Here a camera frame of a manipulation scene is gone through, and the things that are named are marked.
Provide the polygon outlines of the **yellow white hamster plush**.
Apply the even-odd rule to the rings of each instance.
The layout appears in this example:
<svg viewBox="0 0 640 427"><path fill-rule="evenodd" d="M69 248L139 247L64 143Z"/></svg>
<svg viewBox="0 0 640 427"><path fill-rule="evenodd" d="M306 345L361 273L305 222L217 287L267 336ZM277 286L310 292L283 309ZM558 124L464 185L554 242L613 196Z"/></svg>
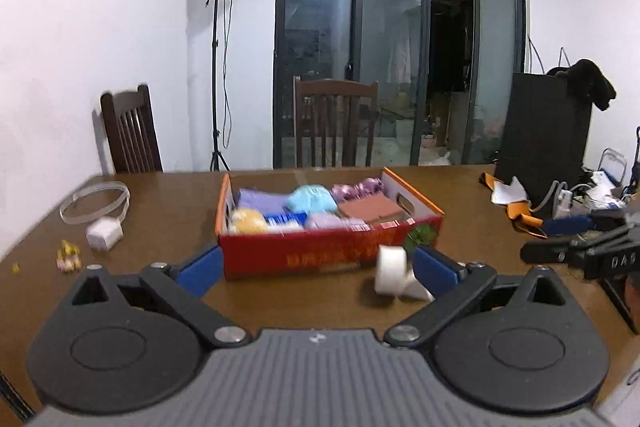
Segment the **yellow white hamster plush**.
<svg viewBox="0 0 640 427"><path fill-rule="evenodd" d="M262 234L269 228L264 216L257 210L238 208L232 211L229 218L228 231L230 234Z"/></svg>

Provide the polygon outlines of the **blue tissue pack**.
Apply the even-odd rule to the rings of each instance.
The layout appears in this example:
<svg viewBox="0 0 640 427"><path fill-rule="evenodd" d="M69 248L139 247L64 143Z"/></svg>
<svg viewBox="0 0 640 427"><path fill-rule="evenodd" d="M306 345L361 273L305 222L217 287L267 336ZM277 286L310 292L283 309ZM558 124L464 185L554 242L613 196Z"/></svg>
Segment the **blue tissue pack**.
<svg viewBox="0 0 640 427"><path fill-rule="evenodd" d="M291 232L305 228L308 219L306 212L285 212L277 215L265 215L270 231Z"/></svg>

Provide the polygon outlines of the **blue fluffy monster plush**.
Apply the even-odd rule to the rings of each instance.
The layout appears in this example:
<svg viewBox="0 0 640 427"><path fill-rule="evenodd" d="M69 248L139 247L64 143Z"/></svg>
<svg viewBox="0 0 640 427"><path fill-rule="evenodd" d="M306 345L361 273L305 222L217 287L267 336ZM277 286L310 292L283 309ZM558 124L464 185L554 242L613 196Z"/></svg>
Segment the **blue fluffy monster plush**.
<svg viewBox="0 0 640 427"><path fill-rule="evenodd" d="M319 184L307 184L297 187L288 196L285 208L294 213L304 212L307 215L312 215L313 213L336 211L337 202L326 187Z"/></svg>

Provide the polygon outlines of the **purple woven cloth pouch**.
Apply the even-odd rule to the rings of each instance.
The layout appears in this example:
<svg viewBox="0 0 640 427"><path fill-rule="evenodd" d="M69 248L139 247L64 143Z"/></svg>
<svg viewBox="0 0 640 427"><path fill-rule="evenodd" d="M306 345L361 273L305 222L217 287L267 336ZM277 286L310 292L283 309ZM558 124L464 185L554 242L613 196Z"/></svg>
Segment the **purple woven cloth pouch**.
<svg viewBox="0 0 640 427"><path fill-rule="evenodd" d="M240 188L236 207L255 210L261 215L280 215L288 212L288 194L269 193Z"/></svg>

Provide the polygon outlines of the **white orange paper pieces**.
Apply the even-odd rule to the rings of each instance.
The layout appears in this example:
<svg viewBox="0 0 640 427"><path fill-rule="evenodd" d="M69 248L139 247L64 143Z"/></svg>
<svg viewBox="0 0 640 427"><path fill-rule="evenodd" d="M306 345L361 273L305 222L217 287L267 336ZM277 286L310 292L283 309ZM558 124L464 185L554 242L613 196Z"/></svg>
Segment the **white orange paper pieces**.
<svg viewBox="0 0 640 427"><path fill-rule="evenodd" d="M506 217L516 231L538 239L547 237L542 229L544 221L533 215L525 188L516 176L506 183L488 172L483 172L478 181L491 191L491 202L506 210Z"/></svg>

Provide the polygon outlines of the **red orange cardboard box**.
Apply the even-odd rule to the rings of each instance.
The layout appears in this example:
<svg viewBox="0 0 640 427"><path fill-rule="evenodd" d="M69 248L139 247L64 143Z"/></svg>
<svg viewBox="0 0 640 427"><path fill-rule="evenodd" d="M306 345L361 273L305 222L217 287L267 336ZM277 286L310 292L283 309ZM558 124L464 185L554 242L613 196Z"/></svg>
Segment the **red orange cardboard box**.
<svg viewBox="0 0 640 427"><path fill-rule="evenodd" d="M236 234L229 231L231 213L239 207L242 188L290 194L306 184L355 184L380 179L385 196L404 207L404 214L376 225L350 229L300 230ZM227 280L277 277L329 271L351 265L372 265L378 247L433 246L445 213L401 175L387 167L279 169L225 172L221 178L214 231L224 256Z"/></svg>

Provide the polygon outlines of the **black bag on table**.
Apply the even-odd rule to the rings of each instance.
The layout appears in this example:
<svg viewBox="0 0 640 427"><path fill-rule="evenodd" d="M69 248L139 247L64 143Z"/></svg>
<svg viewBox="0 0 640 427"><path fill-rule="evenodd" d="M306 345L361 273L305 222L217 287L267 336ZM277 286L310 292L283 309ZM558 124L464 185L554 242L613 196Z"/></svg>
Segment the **black bag on table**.
<svg viewBox="0 0 640 427"><path fill-rule="evenodd" d="M554 181L569 186L582 175L592 103L570 93L566 80L515 74L498 150L495 177L518 179L538 205Z"/></svg>

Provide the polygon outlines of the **light purple plush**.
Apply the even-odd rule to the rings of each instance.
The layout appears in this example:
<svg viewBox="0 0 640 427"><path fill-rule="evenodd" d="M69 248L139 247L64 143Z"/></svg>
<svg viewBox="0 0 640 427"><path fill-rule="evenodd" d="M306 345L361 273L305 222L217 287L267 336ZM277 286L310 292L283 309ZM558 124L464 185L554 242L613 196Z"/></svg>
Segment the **light purple plush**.
<svg viewBox="0 0 640 427"><path fill-rule="evenodd" d="M316 230L348 230L362 231L367 230L369 225L360 219L345 218L335 213L318 212L310 215L305 222L305 229L308 231Z"/></svg>

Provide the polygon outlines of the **yellow pink small candies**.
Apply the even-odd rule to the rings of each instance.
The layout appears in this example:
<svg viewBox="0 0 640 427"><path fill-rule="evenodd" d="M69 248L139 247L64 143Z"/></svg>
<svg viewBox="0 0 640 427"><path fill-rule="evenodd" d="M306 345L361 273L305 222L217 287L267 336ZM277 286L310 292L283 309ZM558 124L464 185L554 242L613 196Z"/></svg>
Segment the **yellow pink small candies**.
<svg viewBox="0 0 640 427"><path fill-rule="evenodd" d="M74 273L82 270L81 252L77 245L62 240L56 252L56 267L62 273Z"/></svg>

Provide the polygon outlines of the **dark wooden chair by door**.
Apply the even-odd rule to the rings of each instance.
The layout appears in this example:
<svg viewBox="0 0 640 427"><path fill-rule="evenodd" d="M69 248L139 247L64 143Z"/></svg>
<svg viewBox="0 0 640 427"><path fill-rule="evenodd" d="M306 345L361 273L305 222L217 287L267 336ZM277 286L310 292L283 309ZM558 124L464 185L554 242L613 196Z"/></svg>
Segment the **dark wooden chair by door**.
<svg viewBox="0 0 640 427"><path fill-rule="evenodd" d="M375 125L378 121L378 82L293 79L294 136L297 168L305 166L308 140L311 167L356 167L361 107L368 106L366 151L363 165L371 166Z"/></svg>

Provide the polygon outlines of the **black glass sliding door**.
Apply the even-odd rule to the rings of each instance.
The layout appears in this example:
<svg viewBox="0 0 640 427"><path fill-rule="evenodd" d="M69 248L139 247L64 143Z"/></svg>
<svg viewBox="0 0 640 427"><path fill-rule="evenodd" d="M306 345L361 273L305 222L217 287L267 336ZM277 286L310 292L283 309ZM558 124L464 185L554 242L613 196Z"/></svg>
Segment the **black glass sliding door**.
<svg viewBox="0 0 640 427"><path fill-rule="evenodd" d="M372 165L491 164L526 0L277 0L273 164L296 167L293 79L378 82Z"/></svg>

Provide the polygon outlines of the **black studio light stand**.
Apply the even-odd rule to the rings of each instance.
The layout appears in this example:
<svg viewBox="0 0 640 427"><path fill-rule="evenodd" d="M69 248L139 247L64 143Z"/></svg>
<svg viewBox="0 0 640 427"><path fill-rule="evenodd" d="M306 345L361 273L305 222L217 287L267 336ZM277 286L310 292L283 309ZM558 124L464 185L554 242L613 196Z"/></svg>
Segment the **black studio light stand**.
<svg viewBox="0 0 640 427"><path fill-rule="evenodd" d="M230 144L233 129L232 109L228 91L228 58L234 0L206 0L213 3L212 56L210 85L212 86L212 156L209 170L230 170L222 150Z"/></svg>

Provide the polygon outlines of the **dark wooden chair by wall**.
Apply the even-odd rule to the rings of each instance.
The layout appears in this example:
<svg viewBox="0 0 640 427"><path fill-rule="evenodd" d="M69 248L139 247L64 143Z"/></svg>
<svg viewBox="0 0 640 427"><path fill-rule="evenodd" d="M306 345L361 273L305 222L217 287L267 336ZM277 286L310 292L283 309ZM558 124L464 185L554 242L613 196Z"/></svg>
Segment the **dark wooden chair by wall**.
<svg viewBox="0 0 640 427"><path fill-rule="evenodd" d="M162 172L149 87L104 92L100 107L115 172Z"/></svg>

